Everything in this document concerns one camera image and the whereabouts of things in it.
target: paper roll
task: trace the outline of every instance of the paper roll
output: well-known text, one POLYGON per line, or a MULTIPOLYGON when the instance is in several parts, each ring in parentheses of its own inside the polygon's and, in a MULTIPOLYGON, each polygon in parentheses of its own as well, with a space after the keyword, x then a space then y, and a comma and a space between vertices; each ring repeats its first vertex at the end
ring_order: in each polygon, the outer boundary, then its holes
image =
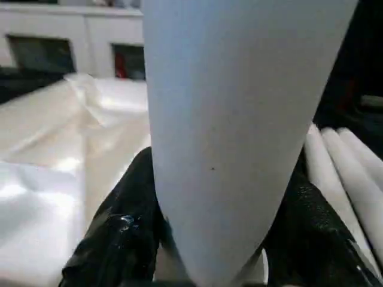
POLYGON ((355 3, 144 1, 156 191, 197 285, 268 232, 355 3))
POLYGON ((348 129, 339 129, 339 136, 353 151, 357 160, 364 166, 372 179, 383 190, 383 161, 374 154, 356 135, 348 129))
POLYGON ((321 191, 328 203, 330 203, 341 220, 343 220, 364 253, 364 256, 366 256, 373 265, 375 272, 380 276, 375 258, 371 253, 333 162, 324 146, 321 134, 314 124, 311 125, 306 136, 305 154, 309 180, 321 191))
POLYGON ((322 137, 376 258, 383 264, 383 192, 334 130, 323 130, 322 137))

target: white paper cone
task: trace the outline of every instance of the white paper cone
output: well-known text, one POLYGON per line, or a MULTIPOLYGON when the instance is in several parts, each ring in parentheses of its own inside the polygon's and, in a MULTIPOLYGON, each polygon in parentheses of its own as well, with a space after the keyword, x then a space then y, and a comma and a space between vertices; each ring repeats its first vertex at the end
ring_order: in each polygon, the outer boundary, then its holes
POLYGON ((268 232, 355 3, 144 1, 156 191, 197 285, 268 232))

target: rolled paper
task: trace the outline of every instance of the rolled paper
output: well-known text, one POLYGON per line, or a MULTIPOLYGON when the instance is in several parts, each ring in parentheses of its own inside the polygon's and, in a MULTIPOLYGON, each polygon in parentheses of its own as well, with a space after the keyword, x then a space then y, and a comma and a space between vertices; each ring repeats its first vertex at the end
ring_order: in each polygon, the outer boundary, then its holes
POLYGON ((338 130, 338 133, 379 188, 383 190, 383 161, 350 130, 342 128, 338 130))
POLYGON ((159 204, 188 276, 226 286, 273 222, 356 1, 143 4, 159 204))
POLYGON ((321 191, 324 198, 334 208, 341 220, 343 220, 364 256, 370 261, 375 272, 380 276, 378 265, 371 253, 363 230, 351 207, 341 180, 336 173, 321 134, 314 124, 311 125, 306 136, 305 154, 309 180, 321 191))
POLYGON ((383 264, 383 192, 336 131, 324 129, 322 137, 376 259, 383 264))

